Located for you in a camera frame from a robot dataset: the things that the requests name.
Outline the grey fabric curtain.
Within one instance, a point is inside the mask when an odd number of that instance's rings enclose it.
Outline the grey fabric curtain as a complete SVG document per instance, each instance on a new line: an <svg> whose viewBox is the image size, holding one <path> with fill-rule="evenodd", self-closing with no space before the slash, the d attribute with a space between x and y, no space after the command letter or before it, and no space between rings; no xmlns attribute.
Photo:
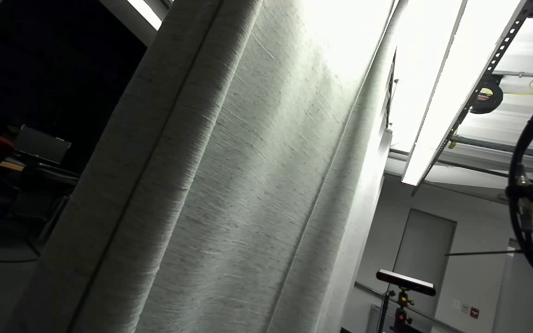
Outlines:
<svg viewBox="0 0 533 333"><path fill-rule="evenodd" d="M3 333L338 333L399 0L173 0Z"/></svg>

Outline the grey door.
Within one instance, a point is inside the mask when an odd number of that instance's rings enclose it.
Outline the grey door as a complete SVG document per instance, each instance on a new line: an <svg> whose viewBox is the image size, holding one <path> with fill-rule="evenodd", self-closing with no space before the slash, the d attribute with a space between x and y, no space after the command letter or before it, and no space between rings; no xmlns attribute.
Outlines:
<svg viewBox="0 0 533 333"><path fill-rule="evenodd" d="M454 223L451 219L410 208L393 260L393 271L441 286ZM421 333L430 333L438 295L425 295L410 290L412 306L408 310L412 325Z"/></svg>

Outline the ceiling light panel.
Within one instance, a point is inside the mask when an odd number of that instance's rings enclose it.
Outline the ceiling light panel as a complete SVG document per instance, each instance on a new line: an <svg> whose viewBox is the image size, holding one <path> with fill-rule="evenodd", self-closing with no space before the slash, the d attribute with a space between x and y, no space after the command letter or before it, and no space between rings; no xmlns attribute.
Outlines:
<svg viewBox="0 0 533 333"><path fill-rule="evenodd" d="M406 0L395 47L391 147L416 186L499 45L523 0Z"/></svg>

